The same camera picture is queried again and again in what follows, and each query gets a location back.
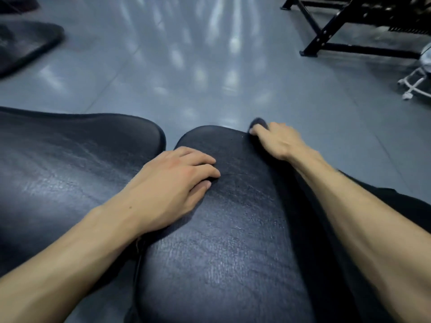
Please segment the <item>black sponge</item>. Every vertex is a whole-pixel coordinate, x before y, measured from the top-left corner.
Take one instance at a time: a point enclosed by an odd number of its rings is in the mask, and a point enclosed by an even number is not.
[[[251,122],[250,127],[248,127],[248,130],[250,131],[250,129],[253,128],[255,124],[260,124],[265,129],[268,129],[268,125],[266,124],[265,120],[263,120],[262,118],[256,118]]]

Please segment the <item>gray floor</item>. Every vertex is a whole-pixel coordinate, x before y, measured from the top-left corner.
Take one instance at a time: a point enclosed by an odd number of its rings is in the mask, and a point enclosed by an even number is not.
[[[261,116],[296,127],[346,173],[431,202],[431,100],[405,102],[396,85],[412,60],[302,58],[313,35],[297,9],[279,9],[284,0],[39,1],[25,17],[62,25],[67,41],[0,81],[1,105],[144,117],[162,127],[168,148],[194,127],[245,130]],[[428,42],[358,25],[334,38],[414,49]],[[130,295],[114,295],[130,292],[132,271],[86,299],[70,322],[120,321]]]

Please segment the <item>white caster wheel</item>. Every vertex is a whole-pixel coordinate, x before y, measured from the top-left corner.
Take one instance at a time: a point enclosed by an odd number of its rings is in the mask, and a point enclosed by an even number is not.
[[[410,92],[405,92],[405,93],[402,95],[402,99],[403,99],[403,100],[410,100],[412,97],[413,97],[413,94],[412,94],[412,93],[410,93]]]

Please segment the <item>person's right hand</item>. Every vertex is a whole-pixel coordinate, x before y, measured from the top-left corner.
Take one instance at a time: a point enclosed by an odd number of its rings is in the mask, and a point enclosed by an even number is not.
[[[161,153],[105,204],[89,213],[98,226],[129,231],[128,239],[165,228],[193,210],[219,178],[216,160],[188,147]]]
[[[294,128],[271,122],[268,129],[256,124],[250,134],[258,136],[263,148],[278,160],[290,161],[294,152],[310,149]]]

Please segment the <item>person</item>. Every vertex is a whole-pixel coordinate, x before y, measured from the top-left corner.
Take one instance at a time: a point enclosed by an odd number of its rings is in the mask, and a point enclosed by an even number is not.
[[[400,322],[431,321],[431,235],[332,168],[285,124],[250,133],[290,162],[313,190],[337,237]],[[56,323],[125,247],[191,211],[219,178],[216,159],[180,147],[160,154],[105,204],[0,279],[2,322]]]

